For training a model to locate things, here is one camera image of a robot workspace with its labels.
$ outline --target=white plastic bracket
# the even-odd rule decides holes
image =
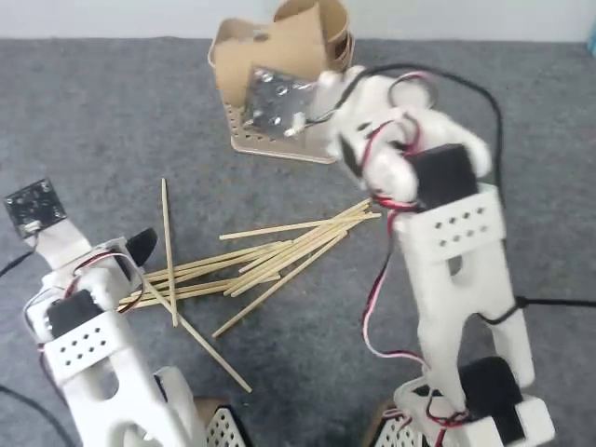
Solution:
[[[396,390],[394,401],[398,409],[413,417],[409,426],[411,436],[412,434],[424,434],[428,439],[435,440],[439,436],[441,427],[427,418],[428,397],[419,396],[414,392],[417,388],[426,385],[427,381],[424,377],[412,380]],[[554,438],[554,425],[543,400],[524,395],[523,401],[518,403],[515,408],[523,428],[524,439],[509,444],[507,447],[535,447]],[[433,399],[433,413],[436,415],[449,416],[453,411],[454,407],[446,398]],[[492,417],[485,417],[460,427],[450,428],[443,440],[443,446],[504,447]]]
[[[140,427],[160,445],[200,445],[191,441],[193,432],[164,399],[134,346],[127,322],[115,311],[47,343],[45,351],[86,447],[123,445],[125,436],[132,436],[131,426]],[[118,381],[112,397],[100,384],[103,369],[111,369]]]
[[[429,367],[426,378],[463,411],[457,355],[466,320],[473,314],[496,319],[515,304],[497,189],[481,183],[474,196],[400,216],[395,230],[418,306],[418,338]],[[461,257],[461,268],[452,275],[449,260],[456,257]],[[490,328],[497,354],[508,362],[518,385],[529,386],[534,365],[521,310]]]

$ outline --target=white wire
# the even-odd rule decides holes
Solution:
[[[141,288],[140,295],[142,295],[144,293],[145,285],[144,285],[144,276],[142,274],[141,269],[139,268],[139,266],[136,265],[136,263],[134,262],[134,260],[130,256],[128,256],[125,253],[120,253],[118,251],[109,251],[109,252],[106,252],[104,255],[98,256],[96,259],[94,259],[93,261],[91,261],[89,264],[85,264],[82,267],[77,268],[73,272],[73,275],[74,275],[73,280],[80,279],[81,277],[83,277],[85,275],[85,272],[81,272],[81,270],[87,269],[88,267],[91,267],[92,265],[94,265],[94,264],[96,264],[96,263],[98,263],[100,261],[103,261],[105,259],[115,258],[115,257],[121,257],[121,258],[124,258],[127,261],[129,261],[130,266],[132,267],[132,269],[134,270],[134,272],[137,274],[137,276],[139,277],[139,281],[141,282],[141,287],[142,288]]]
[[[362,338],[364,338],[364,344],[366,345],[366,347],[368,347],[369,351],[371,351],[376,357],[379,357],[381,359],[414,360],[422,365],[423,370],[428,369],[427,363],[424,361],[424,359],[422,359],[416,355],[413,355],[413,354],[410,354],[407,352],[392,352],[392,353],[381,352],[381,351],[377,350],[376,348],[374,348],[373,344],[371,343],[371,339],[369,337],[369,320],[374,312],[374,308],[376,307],[376,302],[377,302],[377,299],[379,298],[379,292],[382,289],[381,286],[385,282],[385,278],[386,278],[386,274],[387,274],[388,270],[389,270],[389,265],[387,264],[387,268],[385,269],[385,271],[383,272],[383,275],[381,276],[381,279],[379,280],[378,287],[376,287],[376,290],[374,291],[374,293],[372,295],[371,305],[370,305],[368,311],[366,312],[366,314],[364,315],[364,320],[362,321]]]

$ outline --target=cardboard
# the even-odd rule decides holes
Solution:
[[[238,20],[226,25],[220,34],[229,38],[214,46],[213,56],[223,102],[233,107],[246,100],[253,65],[308,81],[329,69],[318,5],[267,26]]]
[[[350,45],[353,45],[353,39],[348,32],[347,11],[339,0],[288,0],[278,8],[274,21],[295,16],[311,9],[314,5],[319,6],[321,26],[327,41],[327,54],[331,65],[336,65],[337,68],[334,68],[336,70],[345,70],[346,65],[334,62],[346,58]]]

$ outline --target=perforated panel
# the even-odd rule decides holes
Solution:
[[[218,409],[209,422],[207,445],[209,447],[246,447],[234,416],[228,409]]]
[[[419,256],[446,261],[505,237],[505,226],[496,188],[482,185],[481,192],[400,223]]]
[[[420,447],[422,434],[407,426],[400,430],[403,418],[385,421],[374,447]]]
[[[104,312],[62,337],[47,343],[45,352],[56,381],[61,384],[127,344],[113,312]]]

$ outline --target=black wire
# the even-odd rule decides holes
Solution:
[[[515,314],[519,309],[524,309],[528,305],[561,305],[564,307],[589,307],[589,308],[596,308],[596,301],[588,301],[588,300],[561,300],[561,299],[554,299],[554,300],[547,300],[544,298],[526,298],[525,296],[516,296],[515,297],[515,305],[513,305],[507,312],[505,312],[502,316],[495,319],[490,319],[485,317],[482,314],[479,314],[480,317],[491,326],[496,326],[501,324],[502,322],[506,321],[509,317]]]
[[[56,417],[52,413],[50,413],[45,407],[43,407],[36,400],[33,400],[26,396],[23,396],[21,393],[18,393],[17,391],[14,391],[14,390],[12,390],[6,386],[3,386],[3,385],[0,385],[0,392],[6,394],[7,396],[10,396],[14,400],[18,400],[20,403],[23,403],[24,405],[27,405],[28,407],[36,410],[39,414],[42,415],[42,417],[44,417],[44,419],[46,419],[54,427],[54,429],[56,430],[56,433],[58,433],[58,436],[60,436],[64,445],[66,445],[67,447],[75,447],[76,446],[75,442],[68,435],[68,433],[66,432],[64,427],[61,425],[60,422],[58,422],[58,419],[56,419]]]
[[[39,242],[39,233],[35,233],[34,237],[35,237],[35,243],[31,247],[31,249],[29,251],[23,253],[17,259],[13,259],[8,264],[6,264],[4,266],[4,268],[2,270],[0,270],[0,277],[3,277],[6,273],[8,273],[10,270],[12,270],[13,268],[15,268],[17,265],[19,265],[25,259],[27,259],[29,256],[31,256],[32,254],[35,253],[35,250],[37,249],[37,243]]]
[[[503,161],[503,114],[501,112],[501,107],[493,96],[493,94],[488,91],[486,88],[470,81],[469,79],[460,76],[459,74],[450,73],[444,71],[440,68],[435,68],[427,65],[423,65],[420,63],[390,63],[388,65],[379,65],[376,67],[367,68],[360,73],[352,80],[352,82],[347,86],[347,88],[342,93],[339,101],[335,104],[332,110],[339,109],[344,103],[347,101],[349,96],[354,92],[354,89],[357,87],[358,83],[370,76],[379,75],[384,72],[394,71],[394,70],[419,70],[422,72],[429,72],[434,75],[444,77],[445,79],[449,79],[454,81],[455,83],[462,85],[464,87],[470,88],[480,95],[486,101],[489,102],[491,108],[494,112],[494,117],[496,119],[496,127],[495,127],[495,136],[494,136],[494,184],[498,188],[498,194],[501,199],[501,203],[503,204],[503,208],[505,207],[505,197],[503,192],[503,179],[502,179],[502,161]]]

